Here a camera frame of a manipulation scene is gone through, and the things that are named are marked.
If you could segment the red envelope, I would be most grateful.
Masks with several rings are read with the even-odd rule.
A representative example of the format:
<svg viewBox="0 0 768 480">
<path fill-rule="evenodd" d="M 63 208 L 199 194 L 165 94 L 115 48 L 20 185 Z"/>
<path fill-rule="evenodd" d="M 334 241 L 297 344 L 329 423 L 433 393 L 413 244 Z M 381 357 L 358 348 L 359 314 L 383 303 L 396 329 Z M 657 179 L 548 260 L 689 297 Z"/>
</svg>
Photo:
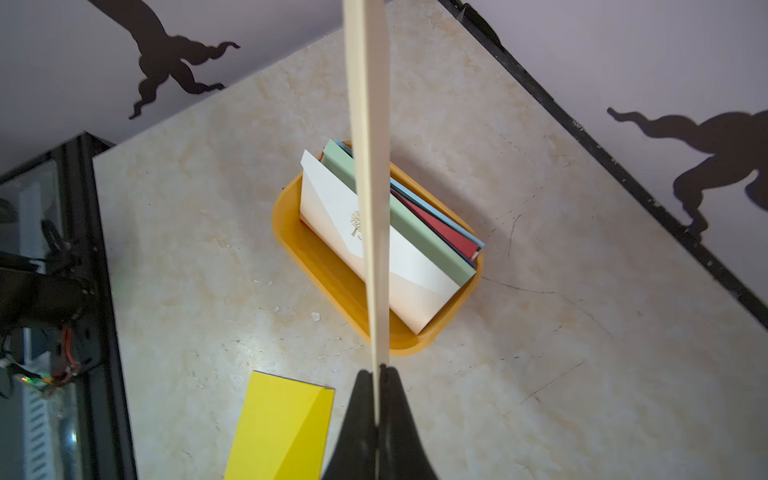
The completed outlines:
<svg viewBox="0 0 768 480">
<path fill-rule="evenodd" d="M 439 220 L 433 214 L 424 210 L 420 206 L 416 205 L 406 197 L 392 191 L 394 196 L 403 203 L 414 215 L 416 215 L 423 223 L 428 225 L 438 236 L 440 236 L 448 245 L 450 245 L 456 252 L 458 252 L 466 261 L 471 264 L 475 263 L 477 256 L 479 255 L 479 246 L 473 243 L 470 239 L 459 233 L 453 227 L 449 226 L 442 220 Z"/>
</svg>

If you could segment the beige envelope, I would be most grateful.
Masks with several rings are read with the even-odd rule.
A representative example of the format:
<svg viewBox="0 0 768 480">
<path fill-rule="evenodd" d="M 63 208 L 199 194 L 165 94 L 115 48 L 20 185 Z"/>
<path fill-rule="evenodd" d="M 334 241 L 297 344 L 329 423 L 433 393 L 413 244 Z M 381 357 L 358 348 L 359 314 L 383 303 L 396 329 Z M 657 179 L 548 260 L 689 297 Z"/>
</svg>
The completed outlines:
<svg viewBox="0 0 768 480">
<path fill-rule="evenodd" d="M 379 425 L 379 370 L 389 361 L 390 41 L 385 3 L 345 1 L 343 22 Z"/>
</svg>

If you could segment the yellow envelope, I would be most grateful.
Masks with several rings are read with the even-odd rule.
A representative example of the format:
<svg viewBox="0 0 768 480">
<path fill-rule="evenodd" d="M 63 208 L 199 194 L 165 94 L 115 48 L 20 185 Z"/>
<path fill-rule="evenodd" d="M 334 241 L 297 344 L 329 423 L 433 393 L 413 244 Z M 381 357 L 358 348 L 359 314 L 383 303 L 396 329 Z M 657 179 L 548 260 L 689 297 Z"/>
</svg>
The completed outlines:
<svg viewBox="0 0 768 480">
<path fill-rule="evenodd" d="M 318 479 L 335 390 L 254 371 L 224 477 Z"/>
</svg>

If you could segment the light green envelope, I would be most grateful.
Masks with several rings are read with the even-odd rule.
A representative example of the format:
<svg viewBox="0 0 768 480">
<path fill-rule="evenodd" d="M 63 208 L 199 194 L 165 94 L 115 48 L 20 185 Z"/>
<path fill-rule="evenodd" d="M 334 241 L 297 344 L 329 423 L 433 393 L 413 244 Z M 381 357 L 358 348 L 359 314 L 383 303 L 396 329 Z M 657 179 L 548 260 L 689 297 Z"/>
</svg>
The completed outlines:
<svg viewBox="0 0 768 480">
<path fill-rule="evenodd" d="M 391 226 L 454 283 L 458 286 L 466 284 L 474 276 L 476 264 L 466 261 L 401 203 L 392 191 L 390 183 Z"/>
</svg>

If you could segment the light blue envelope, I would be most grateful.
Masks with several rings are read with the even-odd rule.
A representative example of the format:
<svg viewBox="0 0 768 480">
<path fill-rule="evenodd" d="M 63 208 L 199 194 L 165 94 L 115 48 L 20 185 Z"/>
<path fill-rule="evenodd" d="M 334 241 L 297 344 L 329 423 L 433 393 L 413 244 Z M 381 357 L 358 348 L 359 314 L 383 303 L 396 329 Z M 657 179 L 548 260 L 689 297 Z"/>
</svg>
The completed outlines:
<svg viewBox="0 0 768 480">
<path fill-rule="evenodd" d="M 394 192 L 396 192 L 400 197 L 403 199 L 408 200 L 409 206 L 418 207 L 420 211 L 423 211 L 425 215 L 428 215 L 430 218 L 433 218 L 435 222 L 440 222 L 442 224 L 442 227 L 436 228 L 437 231 L 440 232 L 440 234 L 445 237 L 449 243 L 453 246 L 456 246 L 456 243 L 449 239 L 446 235 L 444 235 L 444 231 L 447 231 L 448 229 L 451 229 L 454 234 L 454 237 L 462 236 L 465 239 L 465 243 L 471 242 L 474 244 L 474 248 L 472 252 L 479 251 L 482 248 L 485 247 L 485 243 L 479 240 L 474 234 L 470 233 L 467 229 L 462 227 L 460 224 L 458 224 L 456 221 L 452 220 L 450 217 L 448 217 L 446 214 L 438 210 L 436 207 L 429 204 L 426 200 L 421 198 L 416 193 L 412 192 L 410 189 L 408 189 L 405 185 L 398 182 L 394 178 L 390 179 L 391 187 Z"/>
</svg>

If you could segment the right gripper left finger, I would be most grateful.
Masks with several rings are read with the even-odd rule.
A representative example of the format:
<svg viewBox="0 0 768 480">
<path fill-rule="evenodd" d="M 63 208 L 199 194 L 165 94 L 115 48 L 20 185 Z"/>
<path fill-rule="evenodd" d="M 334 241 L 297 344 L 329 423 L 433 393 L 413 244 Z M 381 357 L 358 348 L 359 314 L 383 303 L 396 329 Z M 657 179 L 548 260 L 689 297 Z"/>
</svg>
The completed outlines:
<svg viewBox="0 0 768 480">
<path fill-rule="evenodd" d="M 360 370 L 323 480 L 376 478 L 377 427 L 373 375 Z"/>
</svg>

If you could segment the yellow plastic storage box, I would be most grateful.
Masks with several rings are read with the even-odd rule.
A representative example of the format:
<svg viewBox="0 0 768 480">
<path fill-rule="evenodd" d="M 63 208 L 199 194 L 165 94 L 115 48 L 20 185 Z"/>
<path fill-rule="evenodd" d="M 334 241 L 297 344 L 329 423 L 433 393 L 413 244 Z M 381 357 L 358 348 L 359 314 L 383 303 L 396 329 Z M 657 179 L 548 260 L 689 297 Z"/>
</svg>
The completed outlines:
<svg viewBox="0 0 768 480">
<path fill-rule="evenodd" d="M 275 203 L 274 234 L 353 328 L 364 340 L 370 340 L 352 149 L 347 143 L 331 140 L 319 157 L 305 152 L 301 166 L 302 173 Z M 474 234 L 398 167 L 390 168 L 391 178 Z M 407 356 L 423 350 L 448 325 L 479 282 L 482 249 L 475 260 L 474 276 L 458 286 L 391 226 L 391 355 Z"/>
</svg>

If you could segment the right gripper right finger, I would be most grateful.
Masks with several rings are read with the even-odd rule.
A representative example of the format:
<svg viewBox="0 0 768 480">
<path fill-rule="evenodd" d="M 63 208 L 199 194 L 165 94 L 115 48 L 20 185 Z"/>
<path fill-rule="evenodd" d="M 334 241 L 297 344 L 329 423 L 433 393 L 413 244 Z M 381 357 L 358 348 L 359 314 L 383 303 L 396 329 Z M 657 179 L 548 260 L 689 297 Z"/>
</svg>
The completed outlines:
<svg viewBox="0 0 768 480">
<path fill-rule="evenodd" d="M 420 441 L 400 375 L 392 366 L 380 367 L 379 402 L 378 478 L 436 480 L 437 475 Z"/>
</svg>

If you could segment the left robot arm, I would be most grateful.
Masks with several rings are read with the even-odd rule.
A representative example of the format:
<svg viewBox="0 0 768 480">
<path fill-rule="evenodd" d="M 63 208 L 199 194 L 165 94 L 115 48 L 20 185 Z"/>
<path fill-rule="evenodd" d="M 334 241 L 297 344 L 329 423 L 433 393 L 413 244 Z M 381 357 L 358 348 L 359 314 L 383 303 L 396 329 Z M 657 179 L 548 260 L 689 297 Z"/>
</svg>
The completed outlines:
<svg viewBox="0 0 768 480">
<path fill-rule="evenodd" d="M 73 343 L 76 322 L 93 292 L 86 280 L 65 275 L 79 262 L 72 243 L 50 219 L 42 218 L 40 229 L 49 248 L 44 257 L 1 253 L 1 369 L 8 377 L 9 391 L 18 383 L 48 398 L 87 365 L 75 357 Z M 47 372 L 34 371 L 12 353 L 13 336 L 25 329 L 58 335 L 48 342 L 53 359 Z"/>
</svg>

